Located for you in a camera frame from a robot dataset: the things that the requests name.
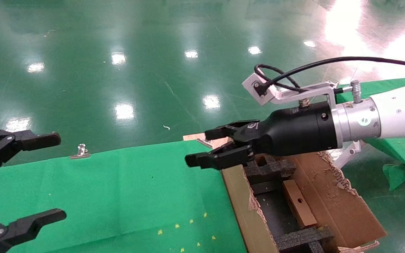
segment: silver metal joint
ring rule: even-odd
[[[336,105],[343,141],[357,141],[381,136],[379,112],[372,99],[359,104],[346,102]]]

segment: green cloth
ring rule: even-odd
[[[246,252],[220,172],[185,164],[207,150],[181,141],[0,168],[0,222],[67,213],[10,253]]]
[[[362,83],[362,98],[371,95],[391,91],[405,86],[405,78],[393,80],[380,80],[376,82]],[[351,93],[343,93],[337,96],[338,103],[352,101]],[[365,142],[382,152],[399,160],[401,164],[389,164],[384,166],[384,174],[390,183],[390,190],[405,181],[405,138],[399,139],[366,139]]]
[[[389,182],[389,190],[394,190],[405,182],[404,164],[386,164],[382,167],[382,171]]]

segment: hole in wooden block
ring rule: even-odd
[[[259,167],[266,165],[266,160],[264,156],[256,157],[256,163]]]

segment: metal bracket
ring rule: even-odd
[[[365,142],[362,140],[358,141],[353,141],[351,145],[349,145],[341,155],[338,156],[338,158],[333,162],[334,166],[342,169],[344,165],[346,165],[347,162],[352,160],[358,152],[362,151],[362,147],[365,146]]]
[[[199,143],[201,143],[201,144],[203,144],[204,146],[206,146],[206,147],[208,147],[208,148],[213,148],[213,146],[212,146],[212,140],[208,141],[207,139],[206,139],[206,140],[203,140],[203,139],[201,139],[201,138],[198,138],[198,139],[196,139],[196,141],[199,142]]]
[[[87,158],[90,157],[91,154],[88,153],[88,150],[85,148],[85,144],[81,143],[77,146],[77,154],[75,155],[70,155],[70,159],[80,159],[80,158]]]

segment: wooden block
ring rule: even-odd
[[[196,140],[196,139],[202,139],[205,140],[206,139],[206,135],[204,133],[200,133],[200,134],[193,134],[193,135],[187,135],[187,136],[182,136],[182,139],[184,141],[191,141],[191,140]],[[222,146],[223,144],[225,144],[226,142],[230,141],[230,139],[228,137],[225,138],[221,138],[221,139],[216,139],[212,141],[212,149],[216,149],[220,146]]]
[[[301,229],[315,226],[317,224],[312,211],[304,200],[298,185],[294,180],[286,180],[283,182],[285,195],[290,206],[291,212],[298,221]]]

